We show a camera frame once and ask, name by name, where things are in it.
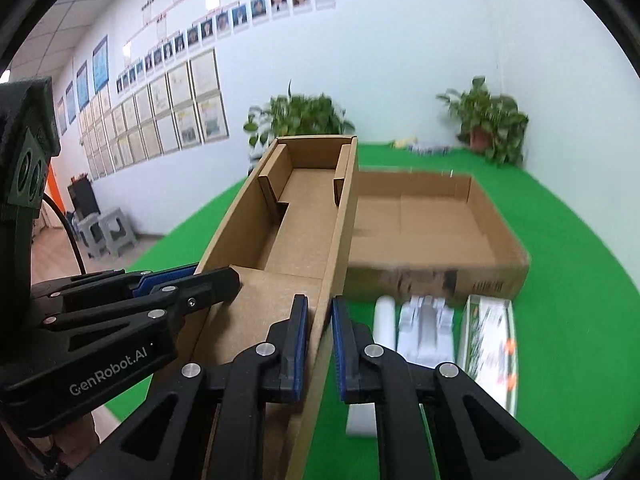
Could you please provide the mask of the white hair dryer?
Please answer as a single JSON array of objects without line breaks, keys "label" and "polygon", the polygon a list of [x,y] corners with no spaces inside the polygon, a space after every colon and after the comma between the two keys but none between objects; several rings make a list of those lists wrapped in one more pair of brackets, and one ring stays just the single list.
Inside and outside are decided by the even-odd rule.
[{"label": "white hair dryer", "polygon": [[[386,349],[396,349],[396,302],[391,296],[376,300],[373,317],[373,341]],[[346,436],[351,438],[375,438],[375,405],[354,404],[348,409]]]}]

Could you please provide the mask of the white folding stand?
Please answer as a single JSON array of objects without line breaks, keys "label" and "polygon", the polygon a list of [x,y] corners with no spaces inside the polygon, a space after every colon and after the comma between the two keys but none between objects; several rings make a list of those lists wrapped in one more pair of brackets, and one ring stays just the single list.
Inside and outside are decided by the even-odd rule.
[{"label": "white folding stand", "polygon": [[454,310],[445,298],[412,297],[401,310],[396,351],[408,362],[435,368],[454,362]]}]

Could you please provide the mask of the narrow cardboard divider box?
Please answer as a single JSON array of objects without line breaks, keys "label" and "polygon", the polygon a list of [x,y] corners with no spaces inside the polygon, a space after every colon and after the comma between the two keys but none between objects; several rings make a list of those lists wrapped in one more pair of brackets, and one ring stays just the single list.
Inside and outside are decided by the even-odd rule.
[{"label": "narrow cardboard divider box", "polygon": [[213,232],[201,272],[232,266],[242,283],[231,304],[194,313],[178,336],[179,364],[231,361],[309,302],[302,402],[266,409],[266,479],[303,478],[332,337],[330,302],[345,283],[357,206],[356,136],[286,136],[262,156]]}]

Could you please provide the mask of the white and green book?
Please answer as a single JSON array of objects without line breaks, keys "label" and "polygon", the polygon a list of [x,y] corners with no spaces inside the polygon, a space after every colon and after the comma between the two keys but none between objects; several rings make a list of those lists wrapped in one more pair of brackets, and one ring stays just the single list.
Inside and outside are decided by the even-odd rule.
[{"label": "white and green book", "polygon": [[516,415],[518,344],[510,300],[469,296],[457,364],[506,411]]}]

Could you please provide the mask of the grey plastic stool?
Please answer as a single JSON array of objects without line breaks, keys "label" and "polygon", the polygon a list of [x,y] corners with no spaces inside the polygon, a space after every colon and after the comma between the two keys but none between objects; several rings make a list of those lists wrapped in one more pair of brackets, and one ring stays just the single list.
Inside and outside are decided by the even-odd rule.
[{"label": "grey plastic stool", "polygon": [[89,214],[78,222],[77,229],[90,258],[100,258],[104,252],[118,258],[122,248],[138,244],[136,234],[120,208]]}]

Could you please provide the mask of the black cabinet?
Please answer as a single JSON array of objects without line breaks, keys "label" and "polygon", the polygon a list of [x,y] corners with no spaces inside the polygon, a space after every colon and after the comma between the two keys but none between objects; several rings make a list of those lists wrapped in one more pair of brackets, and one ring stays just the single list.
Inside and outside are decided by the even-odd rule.
[{"label": "black cabinet", "polygon": [[67,187],[70,200],[78,221],[84,220],[92,214],[100,214],[100,208],[94,195],[92,183],[87,176],[73,179]]}]

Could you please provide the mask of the green table cloth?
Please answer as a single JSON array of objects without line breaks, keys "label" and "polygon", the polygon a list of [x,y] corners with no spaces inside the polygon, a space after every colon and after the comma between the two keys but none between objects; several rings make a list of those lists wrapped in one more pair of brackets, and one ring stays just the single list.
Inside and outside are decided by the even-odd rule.
[{"label": "green table cloth", "polygon": [[[639,426],[639,293],[605,244],[522,170],[465,151],[428,157],[360,144],[358,152],[360,169],[464,172],[480,182],[530,255],[514,301],[516,418],[579,479],[612,467]],[[194,263],[243,180],[132,263],[108,267],[156,271]],[[304,479],[378,479],[376,444],[346,437],[346,415],[332,362]]]}]

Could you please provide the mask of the large flat cardboard box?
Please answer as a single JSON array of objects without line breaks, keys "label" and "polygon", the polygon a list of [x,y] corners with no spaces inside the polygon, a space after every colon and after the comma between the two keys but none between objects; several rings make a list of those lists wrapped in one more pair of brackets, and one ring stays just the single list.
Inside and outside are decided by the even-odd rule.
[{"label": "large flat cardboard box", "polygon": [[528,252],[494,202],[468,174],[361,170],[345,296],[471,295],[513,300],[529,271]]}]

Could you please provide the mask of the colourful small packet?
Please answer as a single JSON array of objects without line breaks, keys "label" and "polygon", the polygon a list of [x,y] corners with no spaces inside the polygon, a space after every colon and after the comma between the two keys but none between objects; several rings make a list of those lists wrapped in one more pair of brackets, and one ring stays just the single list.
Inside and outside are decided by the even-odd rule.
[{"label": "colourful small packet", "polygon": [[447,145],[413,143],[408,147],[408,150],[421,156],[432,156],[448,154],[451,148]]}]

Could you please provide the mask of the yellow small item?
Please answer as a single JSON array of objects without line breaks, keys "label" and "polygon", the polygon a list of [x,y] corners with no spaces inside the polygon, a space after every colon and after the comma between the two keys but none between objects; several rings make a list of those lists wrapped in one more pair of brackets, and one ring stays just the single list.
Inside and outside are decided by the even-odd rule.
[{"label": "yellow small item", "polygon": [[392,147],[396,148],[396,150],[405,150],[409,146],[416,144],[416,142],[418,142],[418,139],[415,136],[412,138],[397,139],[392,143]]}]

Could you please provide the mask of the plant in brown pot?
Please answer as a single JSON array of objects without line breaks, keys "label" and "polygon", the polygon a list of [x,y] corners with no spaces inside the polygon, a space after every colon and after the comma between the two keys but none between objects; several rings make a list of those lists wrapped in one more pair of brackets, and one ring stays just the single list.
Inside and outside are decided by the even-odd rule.
[{"label": "plant in brown pot", "polygon": [[492,164],[521,166],[528,116],[512,96],[489,91],[486,78],[475,76],[469,90],[447,89],[436,99],[459,123],[456,138]]}]

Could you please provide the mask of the plant in white pot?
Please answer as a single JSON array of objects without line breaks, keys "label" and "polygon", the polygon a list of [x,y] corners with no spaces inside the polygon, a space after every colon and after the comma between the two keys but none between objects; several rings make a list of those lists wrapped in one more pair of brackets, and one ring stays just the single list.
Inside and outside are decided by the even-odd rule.
[{"label": "plant in white pot", "polygon": [[273,141],[281,136],[314,136],[315,134],[351,134],[354,124],[346,118],[346,110],[324,93],[318,96],[294,93],[288,85],[285,94],[272,96],[263,106],[251,106],[243,125],[250,144],[250,174]]}]

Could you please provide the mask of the framed certificates on wall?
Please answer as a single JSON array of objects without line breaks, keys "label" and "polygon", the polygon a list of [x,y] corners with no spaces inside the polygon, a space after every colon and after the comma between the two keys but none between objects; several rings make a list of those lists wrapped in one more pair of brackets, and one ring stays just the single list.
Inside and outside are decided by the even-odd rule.
[{"label": "framed certificates on wall", "polygon": [[231,144],[218,55],[212,46],[179,56],[167,44],[91,90],[88,67],[55,96],[62,185],[112,178],[127,169],[200,148]]}]

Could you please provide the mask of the portrait photos on wall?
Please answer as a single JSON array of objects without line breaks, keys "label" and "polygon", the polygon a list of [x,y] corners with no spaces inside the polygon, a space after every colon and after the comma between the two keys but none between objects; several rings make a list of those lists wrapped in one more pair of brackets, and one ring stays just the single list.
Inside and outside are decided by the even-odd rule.
[{"label": "portrait photos on wall", "polygon": [[178,58],[252,26],[334,6],[335,0],[248,0],[209,10],[191,25],[174,32],[168,32],[167,13],[147,18],[144,26],[156,25],[160,38],[137,58],[126,58],[124,69],[115,78],[116,94],[122,96]]}]

